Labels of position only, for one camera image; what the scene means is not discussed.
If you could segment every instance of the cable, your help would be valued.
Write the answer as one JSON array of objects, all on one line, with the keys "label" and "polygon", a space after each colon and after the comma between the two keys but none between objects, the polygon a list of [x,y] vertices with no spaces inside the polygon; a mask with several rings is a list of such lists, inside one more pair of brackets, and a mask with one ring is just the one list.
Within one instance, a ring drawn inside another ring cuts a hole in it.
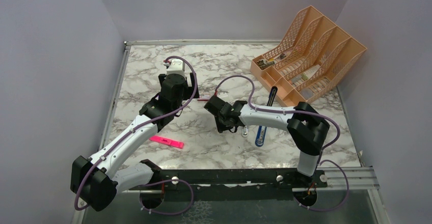
[{"label": "cable", "polygon": [[234,77],[241,77],[241,78],[244,78],[244,79],[248,80],[248,81],[252,84],[252,91],[251,91],[251,94],[249,95],[249,98],[248,98],[248,105],[249,105],[249,107],[251,107],[251,108],[253,108],[253,109],[257,110],[257,111],[270,112],[270,113],[277,113],[277,114],[283,114],[283,113],[285,113],[285,114],[293,114],[293,113],[297,113],[297,114],[304,114],[304,115],[316,116],[316,117],[320,117],[320,118],[323,118],[323,119],[326,119],[326,120],[330,121],[330,122],[331,122],[331,123],[336,127],[336,130],[337,130],[336,137],[335,137],[332,141],[330,141],[328,144],[326,144],[326,145],[324,145],[324,146],[322,147],[322,149],[321,149],[321,153],[319,154],[319,159],[318,159],[317,162],[319,162],[319,161],[321,160],[321,155],[322,155],[323,150],[324,150],[325,148],[327,148],[328,146],[334,144],[334,143],[337,141],[337,139],[339,139],[339,137],[340,137],[340,128],[339,128],[339,125],[338,125],[334,120],[332,120],[331,118],[329,118],[329,117],[327,117],[327,116],[320,115],[320,114],[317,114],[317,113],[307,112],[307,111],[299,111],[299,110],[281,111],[281,110],[268,109],[268,108],[260,108],[260,107],[258,107],[258,106],[254,106],[254,105],[252,104],[252,102],[251,102],[251,99],[252,99],[252,95],[253,95],[254,92],[255,92],[255,85],[254,85],[254,82],[253,82],[250,78],[248,78],[248,77],[246,77],[246,76],[244,76],[244,75],[231,75],[231,76],[226,77],[225,79],[223,79],[223,80],[222,80],[222,81],[221,81],[221,82],[216,86],[215,94],[217,94],[217,92],[218,92],[218,88],[222,85],[222,83],[224,83],[226,80],[231,79],[231,78],[234,78]]},{"label": "cable", "polygon": [[324,163],[324,162],[330,162],[330,163],[332,163],[332,164],[334,164],[336,167],[338,167],[339,168],[339,170],[342,172],[342,174],[343,174],[343,177],[345,178],[345,182],[346,182],[346,194],[345,194],[345,197],[343,198],[343,200],[337,205],[337,206],[335,206],[335,207],[333,207],[333,208],[330,208],[330,209],[317,209],[317,208],[310,208],[309,206],[304,206],[304,205],[302,205],[296,198],[294,198],[295,199],[295,201],[297,201],[297,203],[299,204],[299,206],[301,206],[301,207],[303,207],[303,208],[305,208],[305,209],[307,209],[307,210],[311,210],[311,211],[317,211],[317,212],[327,212],[327,211],[333,211],[333,210],[337,210],[337,209],[339,209],[342,205],[344,205],[345,204],[345,202],[348,200],[348,196],[349,196],[349,184],[348,184],[348,177],[346,176],[346,173],[343,171],[343,169],[338,165],[338,164],[336,164],[335,162],[333,162],[333,161],[331,161],[331,160],[329,160],[329,159],[325,159],[325,160],[323,160],[323,161],[321,161],[321,163],[319,164],[319,165],[321,165],[322,163]]},{"label": "cable", "polygon": [[[174,111],[172,111],[172,112],[169,112],[168,114],[165,114],[165,115],[163,115],[163,116],[159,116],[159,117],[156,117],[156,118],[153,118],[153,119],[151,119],[151,120],[149,120],[149,121],[146,121],[146,122],[143,122],[143,123],[141,123],[141,124],[139,124],[139,125],[137,125],[136,127],[134,127],[133,128],[133,131],[137,131],[138,129],[140,129],[141,127],[143,127],[143,126],[145,126],[145,125],[147,125],[147,124],[150,124],[150,123],[153,123],[153,122],[155,122],[155,121],[157,121],[157,120],[160,120],[160,119],[163,119],[163,118],[165,118],[165,117],[168,117],[168,116],[172,116],[172,115],[175,115],[177,112],[179,112],[180,110],[182,110],[182,109],[184,109],[191,101],[192,101],[192,99],[195,97],[195,94],[196,94],[196,92],[197,92],[197,89],[198,89],[198,81],[197,81],[197,75],[196,75],[196,73],[195,73],[195,70],[193,69],[193,67],[192,67],[192,65],[188,62],[188,61],[186,61],[184,58],[182,58],[182,57],[179,57],[179,56],[169,56],[168,58],[166,58],[165,60],[164,60],[164,63],[169,63],[170,61],[170,59],[179,59],[179,60],[182,60],[185,64],[187,64],[187,66],[189,66],[189,68],[191,69],[191,71],[192,71],[192,74],[194,75],[194,80],[195,80],[195,85],[194,85],[194,91],[192,92],[192,95],[191,95],[191,97],[190,97],[190,99],[188,100],[188,101],[186,101],[186,103],[184,103],[184,105],[182,105],[180,108],[178,108],[178,109],[176,109],[176,110],[174,110]],[[128,131],[126,134],[124,134],[112,147],[110,147],[105,153],[104,153],[104,157],[107,157],[120,143],[122,143],[123,142],[123,140],[125,140],[128,136],[130,136],[132,134],[132,132],[131,131]],[[76,191],[76,195],[75,195],[75,202],[74,202],[74,207],[75,207],[75,210],[84,210],[84,209],[86,209],[89,205],[85,205],[85,206],[83,206],[83,207],[79,207],[78,206],[78,202],[79,202],[79,196],[81,195],[81,191],[83,190],[83,187],[84,187],[84,184],[85,184],[85,182],[87,181],[87,179],[89,178],[89,176],[90,176],[90,174],[93,172],[93,170],[97,167],[97,165],[99,165],[100,163],[102,162],[102,159],[98,159],[95,163],[94,163],[94,165],[92,165],[92,167],[90,167],[90,169],[89,169],[89,171],[86,173],[86,175],[84,176],[84,178],[83,178],[83,180],[81,181],[81,183],[79,184],[79,187],[78,187],[78,190]]]},{"label": "cable", "polygon": [[154,185],[163,184],[163,183],[166,183],[166,182],[173,182],[173,181],[182,182],[182,183],[186,184],[188,186],[188,188],[191,190],[191,201],[186,206],[186,208],[184,208],[183,210],[177,211],[177,212],[172,212],[172,213],[167,213],[167,212],[161,212],[161,211],[157,211],[157,210],[147,209],[146,207],[144,207],[142,199],[141,199],[141,196],[140,196],[140,204],[142,206],[141,210],[147,210],[147,211],[149,211],[149,213],[156,213],[156,214],[161,214],[161,215],[179,215],[179,214],[185,213],[188,209],[190,209],[192,207],[192,205],[194,204],[194,190],[192,189],[192,186],[188,182],[186,182],[184,180],[181,180],[181,179],[169,179],[169,180],[163,180],[163,181],[160,181],[160,182],[150,183],[150,184],[141,185],[141,186],[142,187],[151,187],[151,186],[154,186]]}]

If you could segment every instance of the blue pen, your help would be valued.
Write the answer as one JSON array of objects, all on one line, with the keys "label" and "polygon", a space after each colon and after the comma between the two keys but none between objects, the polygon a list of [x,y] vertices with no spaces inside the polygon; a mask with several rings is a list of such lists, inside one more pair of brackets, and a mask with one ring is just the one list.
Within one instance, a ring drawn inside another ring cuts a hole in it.
[{"label": "blue pen", "polygon": [[[277,92],[278,92],[277,87],[272,87],[272,89],[270,89],[270,94],[268,96],[267,106],[273,105],[273,101],[275,100]],[[267,131],[266,126],[259,126],[258,127],[258,134],[257,134],[257,137],[255,139],[255,145],[256,146],[261,147],[262,145],[264,145],[264,139],[265,139],[265,132],[266,131]]]}]

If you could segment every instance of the purple cable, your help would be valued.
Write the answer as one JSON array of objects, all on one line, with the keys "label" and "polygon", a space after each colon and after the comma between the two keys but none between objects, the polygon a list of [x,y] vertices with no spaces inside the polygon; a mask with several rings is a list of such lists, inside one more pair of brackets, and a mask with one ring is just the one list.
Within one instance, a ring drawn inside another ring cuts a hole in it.
[{"label": "purple cable", "polygon": [[191,190],[191,201],[186,206],[186,208],[184,208],[183,210],[177,211],[177,212],[172,212],[172,213],[161,212],[161,211],[157,211],[157,210],[151,210],[151,209],[147,209],[146,207],[144,207],[143,202],[142,202],[141,197],[140,197],[140,204],[143,207],[142,210],[144,209],[144,210],[149,211],[150,213],[156,213],[156,214],[161,214],[161,215],[179,215],[179,214],[185,213],[188,209],[190,209],[192,207],[192,205],[194,204],[194,190],[192,189],[192,186],[188,182],[186,182],[184,180],[181,180],[181,179],[175,179],[175,180],[169,179],[169,180],[163,180],[163,181],[160,181],[160,182],[150,183],[150,184],[141,185],[141,186],[142,187],[151,187],[151,186],[154,186],[154,185],[159,185],[159,184],[162,184],[162,183],[173,182],[173,181],[182,182],[182,183],[186,184],[188,186],[188,188]]},{"label": "purple cable", "polygon": [[[175,115],[177,112],[179,112],[180,110],[182,110],[182,109],[184,109],[191,101],[192,101],[192,99],[195,97],[195,94],[196,94],[196,92],[197,92],[197,89],[198,89],[198,81],[197,81],[197,75],[196,75],[196,73],[195,73],[195,70],[193,69],[193,67],[192,67],[192,65],[188,62],[188,61],[186,61],[184,58],[182,58],[182,57],[179,57],[179,56],[169,56],[168,58],[166,58],[165,60],[166,61],[168,61],[168,60],[170,60],[170,59],[179,59],[179,60],[182,60],[184,63],[186,63],[187,64],[187,66],[189,66],[189,68],[191,69],[191,71],[192,71],[192,74],[194,75],[194,80],[195,80],[195,86],[194,86],[194,91],[192,92],[192,95],[191,95],[191,97],[190,97],[190,99],[188,100],[188,101],[186,101],[186,103],[184,103],[184,105],[182,105],[180,108],[178,108],[178,109],[176,109],[176,110],[174,110],[174,111],[172,111],[172,112],[170,112],[170,113],[168,113],[168,114],[166,114],[166,115],[163,115],[163,116],[159,116],[159,117],[156,117],[156,118],[153,118],[153,119],[151,119],[151,120],[149,120],[149,121],[146,121],[146,122],[143,122],[143,123],[141,123],[141,124],[139,124],[139,125],[137,125],[136,127],[134,127],[133,129],[134,129],[134,131],[137,131],[138,129],[140,129],[141,127],[143,127],[143,126],[145,126],[145,125],[147,125],[147,124],[150,124],[150,123],[152,123],[152,122],[155,122],[155,121],[157,121],[157,120],[160,120],[160,119],[163,119],[163,118],[165,118],[165,117],[168,117],[168,116],[172,116],[172,115]],[[129,131],[129,132],[127,132],[126,134],[124,134],[111,148],[109,148],[105,153],[104,153],[104,157],[107,157],[120,143],[122,143],[123,142],[123,140],[125,140],[128,136],[130,136],[132,134],[132,132],[131,131]],[[84,183],[87,181],[87,179],[89,178],[89,176],[90,176],[90,174],[91,174],[91,172],[97,167],[97,165],[99,165],[100,163],[102,162],[102,160],[101,159],[99,159],[99,160],[97,160],[95,163],[94,163],[94,165],[92,165],[92,167],[90,167],[90,169],[89,169],[89,171],[86,173],[86,175],[84,176],[84,178],[83,178],[83,180],[81,181],[81,183],[80,183],[80,185],[79,185],[79,187],[78,187],[78,190],[76,191],[76,195],[75,195],[75,202],[74,202],[74,207],[75,207],[75,210],[84,210],[84,209],[86,209],[89,205],[85,205],[85,206],[83,206],[83,207],[79,207],[78,206],[78,202],[79,202],[79,196],[81,195],[81,191],[83,190],[83,187],[84,187]]]},{"label": "purple cable", "polygon": [[341,201],[337,206],[335,206],[335,207],[333,207],[333,208],[330,208],[330,209],[317,209],[317,208],[310,208],[310,207],[308,207],[308,206],[304,206],[304,205],[300,204],[300,202],[299,202],[296,198],[294,198],[295,201],[297,201],[297,203],[299,204],[299,206],[301,206],[301,207],[303,207],[303,208],[305,208],[305,209],[307,209],[307,210],[317,211],[317,212],[333,211],[333,210],[337,210],[337,209],[339,209],[339,208],[340,208],[342,205],[344,205],[344,204],[346,203],[346,201],[348,200],[348,196],[349,196],[349,184],[348,184],[348,177],[346,176],[345,172],[343,171],[343,169],[342,169],[338,164],[336,164],[335,162],[333,162],[333,161],[331,161],[331,160],[329,160],[329,159],[325,159],[325,160],[321,161],[321,163],[320,163],[319,165],[321,165],[321,164],[324,163],[324,162],[330,162],[330,163],[334,164],[334,165],[335,165],[336,167],[338,167],[339,170],[342,172],[343,177],[345,178],[345,182],[346,182],[346,194],[345,194],[345,197],[343,198],[343,200],[342,200],[342,201]]},{"label": "purple cable", "polygon": [[327,117],[327,116],[320,115],[320,114],[317,114],[317,113],[307,112],[307,111],[297,111],[297,110],[291,110],[291,111],[280,111],[280,110],[274,110],[274,109],[268,109],[268,108],[255,107],[255,106],[252,104],[252,102],[251,102],[252,95],[253,95],[254,92],[255,92],[255,85],[254,85],[254,82],[253,82],[250,78],[248,78],[248,77],[246,77],[246,76],[244,76],[244,75],[231,75],[231,76],[226,77],[225,79],[223,79],[223,80],[222,80],[222,81],[221,81],[221,82],[216,86],[215,91],[216,91],[216,92],[218,91],[218,88],[222,85],[222,83],[224,83],[224,81],[226,81],[226,80],[228,80],[228,79],[231,79],[231,78],[234,78],[234,77],[241,77],[241,78],[244,78],[244,79],[248,80],[248,81],[252,84],[252,91],[251,91],[251,94],[249,95],[249,98],[248,98],[248,105],[249,105],[249,107],[251,107],[251,108],[253,108],[253,109],[257,110],[257,111],[270,112],[270,113],[277,113],[277,114],[283,114],[283,113],[285,113],[285,114],[293,114],[293,113],[296,113],[296,114],[304,114],[304,115],[316,116],[316,117],[320,117],[320,118],[323,118],[323,119],[326,119],[326,120],[330,121],[330,122],[331,122],[331,123],[336,127],[336,130],[337,130],[336,137],[335,137],[332,141],[330,141],[328,144],[326,144],[326,145],[324,145],[324,146],[322,147],[322,149],[321,149],[321,153],[320,153],[320,155],[319,155],[318,162],[321,160],[321,155],[322,155],[323,150],[324,150],[325,148],[327,148],[328,146],[334,144],[334,143],[337,141],[337,139],[339,139],[339,137],[340,137],[340,128],[339,128],[339,125],[338,125],[334,120],[332,120],[331,118],[329,118],[329,117]]}]

